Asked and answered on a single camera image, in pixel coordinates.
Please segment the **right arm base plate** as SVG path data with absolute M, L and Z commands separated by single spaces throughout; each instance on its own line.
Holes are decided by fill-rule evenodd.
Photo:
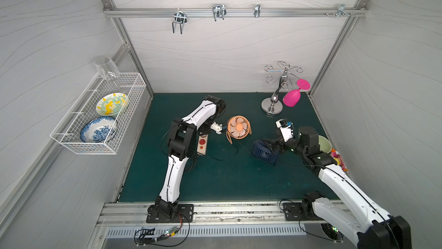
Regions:
M 317 219 L 305 203 L 283 203 L 282 206 L 286 221 L 313 221 Z

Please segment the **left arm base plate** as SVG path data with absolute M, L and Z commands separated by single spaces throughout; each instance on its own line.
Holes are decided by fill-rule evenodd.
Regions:
M 146 223 L 179 223 L 180 221 L 193 221 L 193 204 L 175 204 L 172 206 L 150 205 L 147 209 Z

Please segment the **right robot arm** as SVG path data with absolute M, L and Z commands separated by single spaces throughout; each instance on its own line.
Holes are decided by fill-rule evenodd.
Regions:
M 336 227 L 358 249 L 410 249 L 412 234 L 402 216 L 392 216 L 369 198 L 337 164 L 321 151 L 319 134 L 313 127 L 300 127 L 294 136 L 291 122 L 276 123 L 279 138 L 269 142 L 272 151 L 292 151 L 323 183 L 338 195 L 349 213 L 336 207 L 319 192 L 308 194 L 304 200 L 305 214 L 313 213 Z

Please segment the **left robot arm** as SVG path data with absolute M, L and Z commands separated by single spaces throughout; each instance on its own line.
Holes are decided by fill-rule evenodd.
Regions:
M 180 185 L 186 163 L 197 156 L 200 134 L 209 133 L 225 108 L 224 100 L 208 95 L 190 114 L 172 122 L 168 131 L 168 167 L 163 187 L 154 203 L 154 210 L 162 219 L 171 221 L 178 215 Z

